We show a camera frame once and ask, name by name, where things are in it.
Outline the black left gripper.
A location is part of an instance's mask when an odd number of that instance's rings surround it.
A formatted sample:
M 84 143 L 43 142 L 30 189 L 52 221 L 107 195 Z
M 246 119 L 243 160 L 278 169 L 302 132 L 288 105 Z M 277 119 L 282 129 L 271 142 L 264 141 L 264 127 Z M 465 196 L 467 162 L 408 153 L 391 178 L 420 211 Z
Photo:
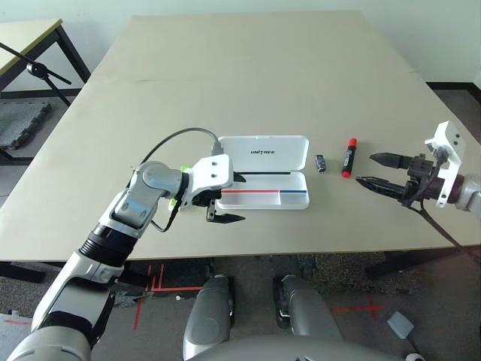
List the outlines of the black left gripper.
M 245 177 L 238 173 L 233 173 L 233 181 L 246 183 Z M 189 203 L 196 207 L 207 208 L 206 221 L 209 223 L 228 224 L 245 220 L 244 217 L 236 214 L 218 214 L 216 211 L 216 200 L 222 198 L 221 189 L 194 190 L 190 193 Z

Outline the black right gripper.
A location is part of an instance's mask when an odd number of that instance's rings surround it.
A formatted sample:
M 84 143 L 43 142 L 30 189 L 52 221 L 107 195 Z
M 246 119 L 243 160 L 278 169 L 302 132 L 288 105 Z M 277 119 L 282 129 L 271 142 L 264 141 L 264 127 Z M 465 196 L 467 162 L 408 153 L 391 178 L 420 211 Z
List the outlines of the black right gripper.
M 438 176 L 438 164 L 426 159 L 425 154 L 419 154 L 413 158 L 395 153 L 375 153 L 370 159 L 390 168 L 407 168 L 410 177 L 403 186 L 393 184 L 378 177 L 357 176 L 355 180 L 364 188 L 382 196 L 400 200 L 402 205 L 412 205 L 424 199 L 432 199 L 435 192 L 435 184 Z

